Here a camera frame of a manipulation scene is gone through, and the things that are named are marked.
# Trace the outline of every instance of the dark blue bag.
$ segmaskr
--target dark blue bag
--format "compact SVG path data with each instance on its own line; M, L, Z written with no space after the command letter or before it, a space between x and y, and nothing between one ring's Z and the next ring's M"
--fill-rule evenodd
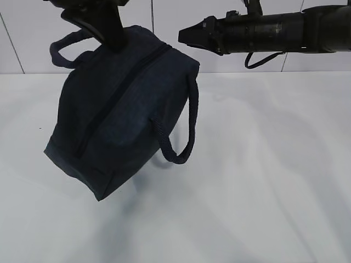
M116 54L101 45L68 61L59 50L90 38L74 32L52 44L57 66L75 68L62 90L58 121L45 154L102 200L161 148L184 164L194 147L199 63L149 30L126 28L129 43ZM177 156L169 135L189 100L189 142Z

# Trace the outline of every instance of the zipper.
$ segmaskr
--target zipper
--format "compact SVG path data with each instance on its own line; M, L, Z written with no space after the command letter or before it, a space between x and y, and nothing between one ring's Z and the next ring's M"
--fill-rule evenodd
M107 101L105 106L100 110L100 112L93 118L93 120L88 124L87 129L84 133L83 139L75 153L77 158L81 158L85 153L87 146L91 137L94 135L96 130L102 124L104 119L110 114L115 105L118 103L120 98L124 95L130 85L139 76L139 74L144 71L152 62L161 57L164 53L172 49L172 47L166 43L157 48L150 55L146 56L140 60L128 73L125 79L122 81L120 87L112 94L111 98Z

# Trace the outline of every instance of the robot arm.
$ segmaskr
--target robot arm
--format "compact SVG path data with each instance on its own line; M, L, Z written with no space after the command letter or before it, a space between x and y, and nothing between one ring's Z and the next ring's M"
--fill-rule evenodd
M63 8L61 17L89 31L100 43L119 52L126 44L123 26L118 12L119 5L129 0L44 0Z
M262 15L259 0L243 0L248 14L230 11L226 18L210 16L179 33L179 41L218 55L249 53L245 66L254 68L285 52L351 51L351 0L302 12ZM248 66L254 52L278 52Z

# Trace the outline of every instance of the white table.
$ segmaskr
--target white table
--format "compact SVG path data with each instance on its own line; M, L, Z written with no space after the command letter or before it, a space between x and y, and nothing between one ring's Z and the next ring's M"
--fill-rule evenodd
M42 153L65 78L0 76L0 262L351 262L351 72L200 75L187 165L100 203Z

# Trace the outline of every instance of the tile grout line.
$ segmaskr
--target tile grout line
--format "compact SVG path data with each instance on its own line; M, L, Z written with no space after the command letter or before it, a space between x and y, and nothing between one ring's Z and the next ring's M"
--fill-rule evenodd
M305 0L302 0L302 4L301 4L301 7L300 7L300 12L302 12L302 8L303 8L303 5L305 4ZM283 63L283 67L281 68L281 72L284 71L284 67L285 67L285 62L286 62L286 59L287 59L287 56L289 55L289 53L286 53L285 55L285 60L284 60L284 63Z
M283 67L281 68L281 72L284 71L284 67L285 67L285 62L286 62L286 59L287 59L287 56L289 55L289 53L286 53L285 55L285 59L284 59L284 62L283 62Z
M154 0L151 0L151 26L152 32L155 33Z
M0 20L2 21L2 23L3 23L4 27L5 27L5 31L6 31L6 33L7 33L7 36L8 36L9 39L10 39L10 43L11 43L11 45L12 45L13 51L15 51L15 55L16 55L16 57L17 57L18 63L20 64L22 73L25 74L24 69L23 69L23 66L22 66L22 63L21 63L21 60L20 60L20 58L19 58L19 56L18 56L18 53L17 53L17 51L16 51L16 49L15 49L15 45L13 44L13 41L12 41L11 36L10 36L10 33L9 33L7 27L6 27L5 20L4 20L4 18L2 17L1 12L0 12Z

